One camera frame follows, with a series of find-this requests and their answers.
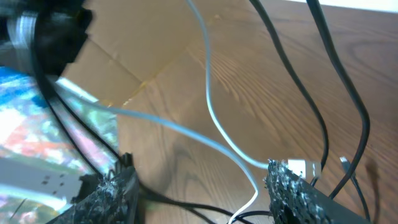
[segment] cardboard box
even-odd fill
[[[195,1],[206,21],[227,3]],[[64,77],[106,105],[121,106],[201,35],[185,0],[95,0],[85,7],[95,14],[90,39]]]

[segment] light blue cable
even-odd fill
[[[194,3],[192,3],[192,0],[186,0],[186,2],[189,4],[191,10],[193,11],[193,13],[195,14],[195,17],[198,19],[199,23],[200,23],[200,28],[201,31],[203,32],[203,39],[205,40],[205,48],[206,48],[206,101],[207,101],[207,106],[209,109],[209,113],[210,116],[214,122],[214,124],[216,125],[218,131],[221,133],[221,135],[224,137],[224,139],[226,140],[226,142],[232,147],[233,150],[235,150],[236,153],[238,153],[238,155],[240,157],[242,157],[246,162],[261,168],[261,169],[268,169],[268,163],[264,163],[264,162],[259,162],[253,158],[251,158],[250,156],[248,156],[246,153],[244,153],[233,141],[232,139],[228,136],[228,134],[226,133],[226,131],[224,130],[223,126],[220,124],[220,122],[218,121],[217,115],[214,112],[213,109],[213,103],[211,102],[211,75],[210,75],[210,62],[211,62],[211,50],[210,50],[210,41],[209,41],[209,37],[207,34],[207,28],[205,25],[205,22],[203,21],[202,16],[200,15],[200,12],[198,11],[198,9],[195,7]]]
[[[150,115],[150,114],[145,114],[145,113],[141,113],[138,111],[130,111],[130,110],[123,110],[123,109],[119,109],[119,108],[113,108],[113,107],[106,107],[103,105],[99,105],[97,103],[93,103],[90,102],[80,96],[78,96],[76,93],[72,92],[71,90],[69,90],[68,88],[65,88],[64,86],[61,85],[55,85],[55,88],[62,89],[65,92],[67,92],[69,95],[71,95],[74,99],[82,102],[85,105],[88,105],[90,107],[93,108],[97,108],[99,110],[103,110],[103,111],[108,111],[110,113],[114,113],[114,114],[120,114],[120,115],[125,115],[125,116],[131,116],[134,118],[139,118],[139,119],[146,119],[158,124],[161,124],[165,127],[168,127],[170,129],[173,129],[175,131],[178,131],[181,134],[184,134],[188,137],[191,137],[197,141],[202,142],[203,144],[212,147],[213,149],[216,149],[217,151],[221,152],[222,154],[226,155],[227,157],[229,157],[232,161],[234,161],[242,170],[243,172],[246,174],[246,176],[248,177],[248,179],[250,180],[250,183],[253,185],[254,187],[254,196],[252,199],[250,199],[250,201],[245,204],[245,206],[247,205],[250,206],[250,204],[253,203],[253,201],[257,198],[258,196],[258,187],[257,187],[257,182],[253,176],[253,174],[251,173],[251,171],[249,170],[249,168],[245,165],[244,161],[241,160],[241,158],[239,158],[236,154],[232,153],[227,147],[223,146],[222,144],[211,140],[209,138],[207,138],[206,136],[203,136],[195,131],[192,131],[191,129],[188,129],[184,126],[181,126],[179,124],[175,124],[171,121],[167,121],[165,119],[162,119],[160,117],[154,116],[154,115]],[[231,220],[233,220],[237,215],[239,215],[239,213],[235,213],[234,216],[231,217]]]

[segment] plug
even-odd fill
[[[304,159],[288,159],[287,167],[295,175],[305,180],[311,180],[314,177],[319,178],[322,171],[320,162],[306,161]]]
[[[340,157],[341,165],[343,166],[344,172],[347,173],[351,163],[345,158],[344,156]]]

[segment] white connector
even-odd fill
[[[287,167],[295,175],[305,180],[311,180],[314,177],[321,176],[320,162],[306,161],[304,159],[288,159]]]
[[[340,161],[341,162],[347,162],[347,158],[345,158],[345,156],[340,157]]]

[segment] table surface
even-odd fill
[[[352,160],[361,120],[330,63],[310,15],[300,2],[264,1],[282,44],[318,105],[330,137],[330,153],[316,188],[329,194],[344,176],[339,157]],[[371,135],[356,174],[372,219],[398,220],[398,27],[397,14],[323,7],[336,48],[371,117]],[[213,57],[213,104],[236,144],[257,160],[319,161],[322,135],[307,102],[277,55],[267,29],[249,1],[235,0],[208,24]],[[201,35],[162,70],[125,109],[139,110],[194,129],[225,144],[205,101]],[[169,197],[234,211],[254,193],[239,167],[194,140],[148,121],[119,117],[121,150],[134,154],[140,178]],[[264,170],[250,167],[261,184]],[[363,215],[348,182],[335,200]],[[148,223],[201,223],[180,208],[156,205]],[[261,189],[251,210],[268,210]],[[205,212],[217,223],[227,217]],[[252,218],[272,223],[271,218]]]

